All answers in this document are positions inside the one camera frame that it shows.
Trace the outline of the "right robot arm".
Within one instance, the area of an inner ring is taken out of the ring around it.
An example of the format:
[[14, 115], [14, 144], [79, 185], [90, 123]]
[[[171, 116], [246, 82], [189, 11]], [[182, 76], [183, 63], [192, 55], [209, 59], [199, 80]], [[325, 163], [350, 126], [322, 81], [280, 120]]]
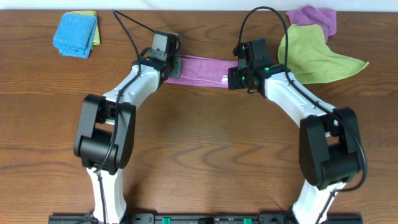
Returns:
[[359, 189], [367, 159], [358, 120], [306, 89], [286, 65], [243, 65], [228, 70], [228, 88], [246, 88], [280, 106], [299, 127], [299, 166], [305, 178], [291, 208], [295, 223], [325, 223], [338, 193]]

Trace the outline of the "crumpled purple cloth at back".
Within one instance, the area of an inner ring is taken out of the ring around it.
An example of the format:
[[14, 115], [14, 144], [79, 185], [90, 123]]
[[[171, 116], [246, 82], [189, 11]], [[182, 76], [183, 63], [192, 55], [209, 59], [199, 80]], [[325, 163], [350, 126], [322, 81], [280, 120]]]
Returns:
[[317, 8], [311, 5], [286, 12], [291, 24], [310, 26], [317, 24], [323, 29], [325, 42], [336, 34], [336, 11], [330, 8]]

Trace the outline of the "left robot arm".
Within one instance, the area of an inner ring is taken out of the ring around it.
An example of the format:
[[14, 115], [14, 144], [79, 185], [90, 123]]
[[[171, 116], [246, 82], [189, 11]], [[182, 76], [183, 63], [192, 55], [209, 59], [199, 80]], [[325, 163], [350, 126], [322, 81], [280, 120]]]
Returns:
[[124, 219], [123, 169], [134, 147], [137, 109], [168, 78], [179, 78], [181, 71], [181, 57], [165, 62], [142, 57], [114, 89], [103, 95], [89, 94], [83, 100], [74, 153], [93, 185], [91, 223], [121, 223]]

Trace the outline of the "green microfiber cloth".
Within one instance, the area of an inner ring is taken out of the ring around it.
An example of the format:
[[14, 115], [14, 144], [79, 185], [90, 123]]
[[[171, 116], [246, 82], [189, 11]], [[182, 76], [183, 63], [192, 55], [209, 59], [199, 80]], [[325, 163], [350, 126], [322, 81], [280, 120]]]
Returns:
[[352, 77], [369, 64], [362, 60], [332, 52], [325, 42], [320, 25], [287, 29], [278, 49], [278, 61], [287, 61], [296, 79], [302, 84], [331, 83]]

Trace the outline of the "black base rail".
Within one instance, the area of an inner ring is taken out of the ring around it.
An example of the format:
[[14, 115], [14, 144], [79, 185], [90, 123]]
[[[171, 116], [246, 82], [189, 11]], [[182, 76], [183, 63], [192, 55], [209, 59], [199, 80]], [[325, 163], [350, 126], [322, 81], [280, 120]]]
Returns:
[[[95, 224], [100, 221], [91, 214], [51, 215], [49, 224]], [[288, 213], [261, 213], [249, 215], [154, 215], [137, 213], [127, 215], [121, 224], [287, 224], [297, 223]]]

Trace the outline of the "folded green cloth under blue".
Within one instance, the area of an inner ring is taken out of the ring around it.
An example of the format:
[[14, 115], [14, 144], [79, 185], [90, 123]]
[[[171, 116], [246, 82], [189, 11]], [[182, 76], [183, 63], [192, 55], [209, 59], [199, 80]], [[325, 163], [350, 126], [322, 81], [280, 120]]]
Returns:
[[[97, 17], [97, 12], [96, 11], [71, 11], [72, 14], [78, 14], [81, 16], [94, 16]], [[98, 24], [95, 25], [95, 33], [93, 37], [93, 45], [99, 45], [101, 43], [100, 41], [100, 31]]]

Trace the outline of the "purple microfiber cloth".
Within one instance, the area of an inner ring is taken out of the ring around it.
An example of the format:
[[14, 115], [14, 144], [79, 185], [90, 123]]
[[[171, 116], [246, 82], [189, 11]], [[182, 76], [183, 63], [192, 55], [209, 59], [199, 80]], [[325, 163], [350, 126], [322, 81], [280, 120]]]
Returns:
[[165, 82], [188, 86], [228, 88], [228, 69], [237, 66], [237, 61], [183, 55], [180, 78], [169, 78]]

